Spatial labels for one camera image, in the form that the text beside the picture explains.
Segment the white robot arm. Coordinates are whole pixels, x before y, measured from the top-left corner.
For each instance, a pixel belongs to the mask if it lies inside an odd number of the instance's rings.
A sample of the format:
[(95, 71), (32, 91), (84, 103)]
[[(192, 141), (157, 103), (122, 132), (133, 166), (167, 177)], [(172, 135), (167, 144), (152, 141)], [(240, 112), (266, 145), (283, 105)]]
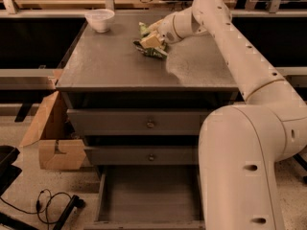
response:
[(285, 230), (274, 164), (307, 146), (307, 105), (232, 24), (223, 0), (194, 0), (150, 27), (176, 43), (209, 33), (244, 99), (207, 116), (199, 138), (206, 230)]

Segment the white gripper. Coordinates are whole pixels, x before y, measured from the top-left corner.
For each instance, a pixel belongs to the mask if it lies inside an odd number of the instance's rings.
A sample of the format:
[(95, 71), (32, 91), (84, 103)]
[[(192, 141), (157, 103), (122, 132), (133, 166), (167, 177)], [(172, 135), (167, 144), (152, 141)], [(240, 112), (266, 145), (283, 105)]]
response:
[(180, 42), (193, 34), (192, 13), (190, 11), (176, 11), (160, 19), (148, 27), (151, 32), (140, 40), (143, 48), (155, 48), (164, 43)]

